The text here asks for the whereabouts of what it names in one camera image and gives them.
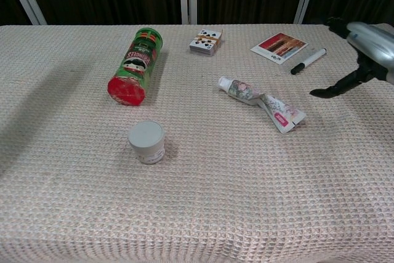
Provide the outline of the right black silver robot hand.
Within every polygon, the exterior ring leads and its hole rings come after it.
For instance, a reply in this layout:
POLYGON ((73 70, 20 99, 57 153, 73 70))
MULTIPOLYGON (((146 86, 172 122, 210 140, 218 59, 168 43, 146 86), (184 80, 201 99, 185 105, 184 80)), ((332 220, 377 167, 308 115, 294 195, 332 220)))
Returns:
POLYGON ((314 89, 310 95, 331 99, 374 78, 393 84, 393 34, 374 25, 346 22, 339 17, 329 17, 325 25, 357 51, 358 68, 335 85, 314 89))

